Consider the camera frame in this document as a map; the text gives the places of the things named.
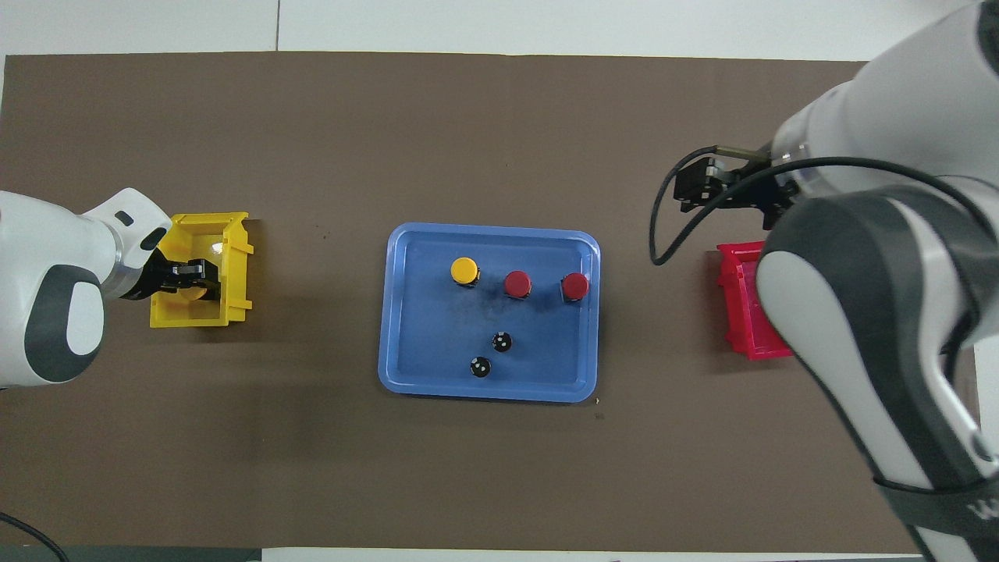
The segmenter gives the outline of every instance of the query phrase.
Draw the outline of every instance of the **plastic bin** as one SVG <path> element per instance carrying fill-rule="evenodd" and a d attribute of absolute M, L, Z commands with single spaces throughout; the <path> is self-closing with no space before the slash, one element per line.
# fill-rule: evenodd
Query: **plastic bin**
<path fill-rule="evenodd" d="M 750 361 L 788 357 L 791 350 L 774 330 L 756 295 L 756 263 L 763 242 L 719 244 L 721 275 L 718 285 L 725 291 L 728 333 L 732 349 Z"/>

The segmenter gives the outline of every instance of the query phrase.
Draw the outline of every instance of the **small black object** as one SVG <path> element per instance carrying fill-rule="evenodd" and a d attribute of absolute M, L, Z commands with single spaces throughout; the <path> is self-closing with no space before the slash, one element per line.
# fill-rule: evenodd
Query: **small black object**
<path fill-rule="evenodd" d="M 499 351 L 499 353 L 505 353 L 511 347 L 513 347 L 513 338 L 506 332 L 497 332 L 493 336 L 493 349 Z"/>
<path fill-rule="evenodd" d="M 472 374 L 479 378 L 483 378 L 490 374 L 493 369 L 493 365 L 490 364 L 490 360 L 485 357 L 476 357 L 472 360 Z"/>

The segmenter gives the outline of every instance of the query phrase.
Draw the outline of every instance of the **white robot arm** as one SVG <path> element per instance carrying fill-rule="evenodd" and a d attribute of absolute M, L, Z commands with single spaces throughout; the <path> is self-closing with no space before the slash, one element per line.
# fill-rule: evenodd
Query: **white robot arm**
<path fill-rule="evenodd" d="M 650 235 L 653 263 L 714 208 L 764 211 L 763 309 L 896 515 L 927 560 L 999 560 L 999 460 L 948 380 L 999 332 L 999 1 L 872 60 L 763 151 L 698 152 L 756 162 L 674 168 L 683 210 L 704 209 L 663 256 Z"/>
<path fill-rule="evenodd" d="M 0 191 L 0 388 L 86 369 L 103 339 L 104 299 L 136 285 L 170 226 L 134 189 L 82 215 Z"/>

